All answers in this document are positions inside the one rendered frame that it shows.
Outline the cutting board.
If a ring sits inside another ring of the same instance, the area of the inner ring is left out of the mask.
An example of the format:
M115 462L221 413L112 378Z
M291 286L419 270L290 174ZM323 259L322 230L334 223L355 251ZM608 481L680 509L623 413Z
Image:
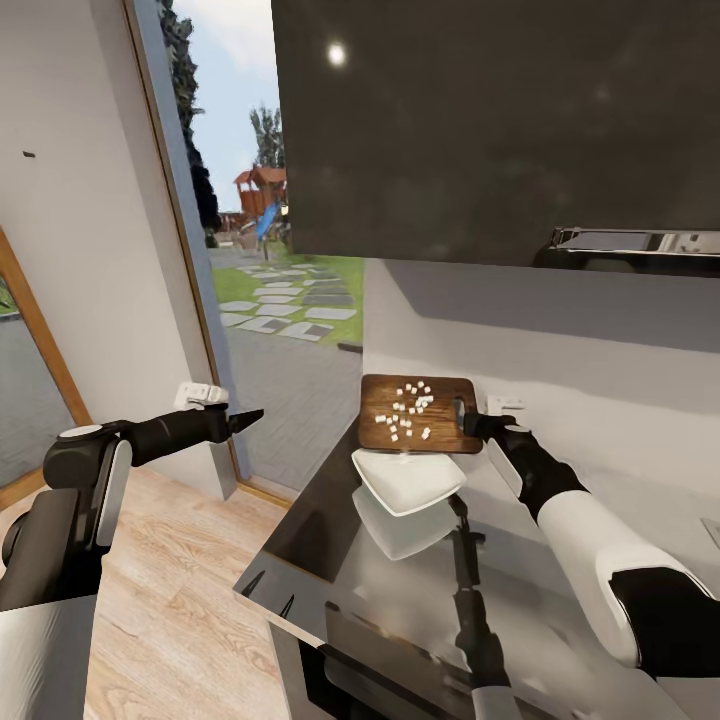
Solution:
M456 420L454 400L462 400L465 412L478 412L472 380L364 374L361 381L361 448L447 454L483 450L484 439L467 437ZM416 410L421 399L430 400Z

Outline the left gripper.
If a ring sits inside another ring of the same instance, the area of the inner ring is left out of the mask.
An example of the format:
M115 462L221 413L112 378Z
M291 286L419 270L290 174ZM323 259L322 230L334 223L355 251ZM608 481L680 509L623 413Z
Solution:
M237 415L226 420L227 403L206 404L204 410L179 410L156 419L165 426L170 449L168 455L190 448L204 441L223 443L264 417L264 409Z

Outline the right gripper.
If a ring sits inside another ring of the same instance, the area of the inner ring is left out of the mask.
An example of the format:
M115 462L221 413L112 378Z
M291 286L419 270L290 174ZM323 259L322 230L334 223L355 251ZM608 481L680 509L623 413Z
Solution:
M488 416L485 414L465 414L464 416L464 434L467 437L478 437L485 439L485 431L489 425L496 422L516 423L514 416Z

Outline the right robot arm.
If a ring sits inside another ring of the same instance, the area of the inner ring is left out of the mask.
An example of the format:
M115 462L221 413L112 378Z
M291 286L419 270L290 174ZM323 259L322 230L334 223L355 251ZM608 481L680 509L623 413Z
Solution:
M609 511L530 429L487 395L465 414L492 464L530 509L597 639L623 667L647 672L690 720L720 720L720 601L680 561Z

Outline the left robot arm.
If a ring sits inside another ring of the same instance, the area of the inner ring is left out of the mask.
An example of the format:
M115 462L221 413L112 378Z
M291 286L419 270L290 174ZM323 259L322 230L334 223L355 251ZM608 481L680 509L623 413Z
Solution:
M223 443L264 417L226 420L229 392L182 382L177 412L57 436L40 492L2 545L0 720L83 720L102 556L110 552L130 466L204 441Z

